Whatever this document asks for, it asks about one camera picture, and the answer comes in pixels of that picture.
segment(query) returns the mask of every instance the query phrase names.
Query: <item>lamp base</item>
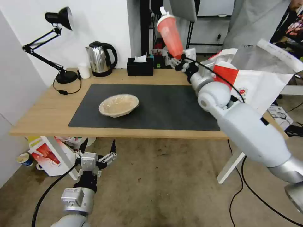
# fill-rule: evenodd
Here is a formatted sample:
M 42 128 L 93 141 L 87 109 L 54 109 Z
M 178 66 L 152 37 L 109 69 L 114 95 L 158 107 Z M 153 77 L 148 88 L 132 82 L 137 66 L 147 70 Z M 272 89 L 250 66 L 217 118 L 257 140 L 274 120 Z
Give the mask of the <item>lamp base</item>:
M 56 80 L 59 84 L 68 84 L 78 79 L 78 75 L 76 72 L 73 71 L 65 71 L 61 70 L 58 73 Z

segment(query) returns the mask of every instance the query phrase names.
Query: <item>white bottle lid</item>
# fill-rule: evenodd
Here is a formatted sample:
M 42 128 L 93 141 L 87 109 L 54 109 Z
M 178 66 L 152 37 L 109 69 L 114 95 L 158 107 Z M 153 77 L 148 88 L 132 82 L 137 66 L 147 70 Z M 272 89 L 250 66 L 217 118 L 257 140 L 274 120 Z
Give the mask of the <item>white bottle lid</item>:
M 170 15 L 168 11 L 165 11 L 164 6 L 160 7 L 160 12 L 162 13 L 162 17 L 159 19 L 159 21 L 157 23 L 157 27 L 160 24 L 160 22 L 163 21 L 164 19 L 169 18 L 169 17 L 173 17 L 174 18 L 174 16 Z

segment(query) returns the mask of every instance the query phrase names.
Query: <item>black tissue box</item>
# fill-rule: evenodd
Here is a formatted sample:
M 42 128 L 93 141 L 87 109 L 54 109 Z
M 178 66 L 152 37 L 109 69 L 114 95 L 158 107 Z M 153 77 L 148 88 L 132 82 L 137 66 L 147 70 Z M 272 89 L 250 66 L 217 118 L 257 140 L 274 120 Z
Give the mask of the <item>black tissue box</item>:
M 146 58 L 146 62 L 134 62 L 135 58 L 128 58 L 128 76 L 152 76 L 154 74 L 153 58 Z

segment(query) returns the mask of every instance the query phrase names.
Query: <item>wooden table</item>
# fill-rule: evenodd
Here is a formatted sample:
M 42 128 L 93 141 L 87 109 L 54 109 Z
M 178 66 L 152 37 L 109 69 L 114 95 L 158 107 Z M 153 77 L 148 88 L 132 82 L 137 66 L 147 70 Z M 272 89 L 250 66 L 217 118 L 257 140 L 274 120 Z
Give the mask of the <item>wooden table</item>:
M 177 139 L 228 139 L 222 131 L 189 131 L 189 130 L 151 130 L 151 129 L 117 129 L 117 128 L 75 128 L 68 124 L 80 105 L 91 84 L 155 84 L 155 85 L 188 85 L 187 77 L 182 72 L 172 69 L 155 69 L 153 76 L 127 76 L 126 69 L 115 69 L 107 77 L 90 77 L 82 80 L 82 88 L 78 93 L 61 95 L 50 87 L 34 106 L 11 129 L 15 136 L 42 136 L 48 141 L 48 146 L 56 147 L 59 160 L 72 166 L 63 151 L 56 146 L 54 136 L 83 136 L 83 137 L 131 137 L 131 138 L 177 138 Z M 80 82 L 71 84 L 55 84 L 57 89 L 76 91 Z M 284 136 L 287 135 L 268 114 L 264 114 L 268 122 L 274 125 Z M 219 174 L 218 181 L 222 183 L 238 164 L 244 154 L 233 155 L 230 164 Z M 71 172 L 76 179 L 76 172 Z

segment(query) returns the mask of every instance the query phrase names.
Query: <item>lamp arm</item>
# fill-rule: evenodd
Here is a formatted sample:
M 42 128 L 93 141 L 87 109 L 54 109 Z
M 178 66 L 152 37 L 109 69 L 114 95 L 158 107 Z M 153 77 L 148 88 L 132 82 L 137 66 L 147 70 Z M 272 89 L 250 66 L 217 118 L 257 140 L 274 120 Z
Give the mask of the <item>lamp arm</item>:
M 55 35 L 54 37 L 52 37 L 52 38 L 50 38 L 50 39 L 48 39 L 48 40 L 46 40 L 46 41 L 40 43 L 38 46 L 36 46 L 36 47 L 34 47 L 34 48 L 31 47 L 31 46 L 33 46 L 34 44 L 36 44 L 37 41 L 43 39 L 44 37 L 48 36 L 49 34 L 51 34 L 51 33 L 53 33 L 53 32 L 56 33 L 56 35 Z M 37 49 L 37 48 L 39 48 L 40 46 L 42 46 L 42 45 L 48 43 L 48 42 L 51 41 L 51 40 L 57 38 L 57 37 L 60 36 L 60 35 L 61 35 L 61 28 L 55 27 L 55 28 L 52 29 L 50 32 L 46 33 L 45 35 L 39 37 L 38 39 L 32 41 L 32 42 L 29 43 L 29 44 L 24 45 L 24 46 L 22 47 L 22 49 L 23 49 L 23 51 L 29 53 L 30 55 L 36 57 L 37 59 L 39 59 L 39 60 L 45 62 L 46 64 L 48 64 L 48 65 L 50 65 L 50 66 L 52 66 L 52 67 L 55 68 L 56 70 L 59 70 L 59 71 L 60 71 L 60 70 L 64 70 L 64 69 L 63 69 L 63 66 L 59 66 L 58 64 L 56 64 L 56 63 L 54 63 L 54 62 L 52 62 L 52 61 L 49 61 L 49 60 L 47 60 L 46 58 L 44 58 L 44 57 L 42 57 L 41 55 L 39 55 L 39 54 L 37 54 L 37 53 L 34 52 L 35 49 Z

